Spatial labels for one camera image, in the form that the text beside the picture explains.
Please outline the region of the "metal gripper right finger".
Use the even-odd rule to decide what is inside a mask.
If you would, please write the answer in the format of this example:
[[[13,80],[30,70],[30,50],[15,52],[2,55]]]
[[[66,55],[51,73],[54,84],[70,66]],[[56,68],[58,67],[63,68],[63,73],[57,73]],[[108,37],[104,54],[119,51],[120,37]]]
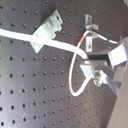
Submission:
[[[121,39],[113,49],[90,52],[88,57],[93,60],[106,60],[111,67],[128,61],[128,37]]]

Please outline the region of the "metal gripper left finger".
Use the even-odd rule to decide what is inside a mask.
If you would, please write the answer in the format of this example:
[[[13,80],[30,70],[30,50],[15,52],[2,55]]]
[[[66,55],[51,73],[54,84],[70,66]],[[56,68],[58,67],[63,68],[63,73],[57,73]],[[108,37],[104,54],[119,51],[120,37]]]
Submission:
[[[93,83],[96,86],[100,87],[102,84],[108,85],[116,96],[119,95],[119,84],[122,83],[126,71],[124,66],[117,66],[112,70],[106,63],[82,63],[80,68],[86,78],[90,77],[93,79]]]

